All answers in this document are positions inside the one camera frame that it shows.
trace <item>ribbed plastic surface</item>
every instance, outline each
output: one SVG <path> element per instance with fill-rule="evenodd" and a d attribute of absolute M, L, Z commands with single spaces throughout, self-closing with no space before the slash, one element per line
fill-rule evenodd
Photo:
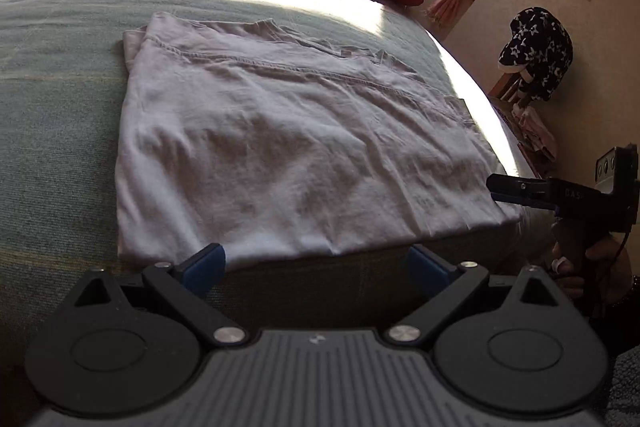
<path fill-rule="evenodd" d="M 153 411 L 88 421 L 46 410 L 36 427 L 492 427 L 599 426 L 586 412 L 525 423 L 472 409 L 417 351 L 383 346 L 372 331 L 265 331 L 217 351 L 187 391 Z"/>

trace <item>human hand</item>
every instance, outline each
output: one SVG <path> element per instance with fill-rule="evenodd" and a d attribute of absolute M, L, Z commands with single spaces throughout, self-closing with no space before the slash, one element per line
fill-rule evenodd
<path fill-rule="evenodd" d="M 620 248 L 620 243 L 607 235 L 598 241 L 585 252 L 585 257 L 596 263 L 596 279 L 600 280 L 600 294 L 605 304 L 615 304 L 622 299 L 631 289 L 634 283 L 633 272 L 631 272 L 631 260 L 626 248 L 623 248 L 615 263 L 611 266 L 609 276 L 606 272 L 609 264 L 614 259 Z M 572 299 L 582 297 L 584 279 L 574 273 L 574 264 L 567 258 L 562 257 L 560 245 L 556 243 L 554 247 L 554 258 L 556 261 L 552 266 L 556 266 L 559 279 L 556 283 Z"/>

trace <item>finger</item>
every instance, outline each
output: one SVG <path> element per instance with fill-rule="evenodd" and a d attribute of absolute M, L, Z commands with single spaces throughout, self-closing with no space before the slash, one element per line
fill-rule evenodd
<path fill-rule="evenodd" d="M 582 289 L 580 288 L 562 288 L 564 294 L 570 299 L 579 299 L 582 297 Z"/>
<path fill-rule="evenodd" d="M 562 279 L 556 279 L 556 282 L 562 288 L 582 288 L 584 286 L 582 277 L 562 277 Z"/>
<path fill-rule="evenodd" d="M 561 257 L 560 259 L 551 261 L 551 270 L 558 275 L 566 275 L 574 271 L 574 264 L 566 257 Z"/>
<path fill-rule="evenodd" d="M 618 248 L 620 248 L 618 242 L 609 236 L 588 248 L 584 255 L 590 261 L 604 261 L 613 259 L 618 253 Z"/>

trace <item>blue gripper pad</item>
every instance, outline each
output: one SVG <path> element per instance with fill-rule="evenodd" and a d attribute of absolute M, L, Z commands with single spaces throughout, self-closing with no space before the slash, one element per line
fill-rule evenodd
<path fill-rule="evenodd" d="M 222 245 L 212 243 L 175 267 L 180 284 L 198 297 L 205 298 L 207 292 L 218 284 L 225 274 L 226 256 Z"/>
<path fill-rule="evenodd" d="M 460 275 L 458 269 L 422 245 L 413 245 L 407 255 L 409 275 L 422 294 L 431 299 Z"/>

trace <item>circular pad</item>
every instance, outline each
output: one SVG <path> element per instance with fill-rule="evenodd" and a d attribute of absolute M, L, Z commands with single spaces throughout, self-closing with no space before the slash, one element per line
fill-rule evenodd
<path fill-rule="evenodd" d="M 111 305 L 87 306 L 41 330 L 25 358 L 35 390 L 75 415 L 126 415 L 179 390 L 200 361 L 178 322 Z"/>
<path fill-rule="evenodd" d="M 434 361 L 453 387 L 500 415 L 570 409 L 597 390 L 607 357 L 571 315 L 556 317 L 535 310 L 467 317 L 439 336 Z"/>
<path fill-rule="evenodd" d="M 555 338 L 534 330 L 501 331 L 488 345 L 492 359 L 516 371 L 542 371 L 562 356 L 562 346 Z"/>

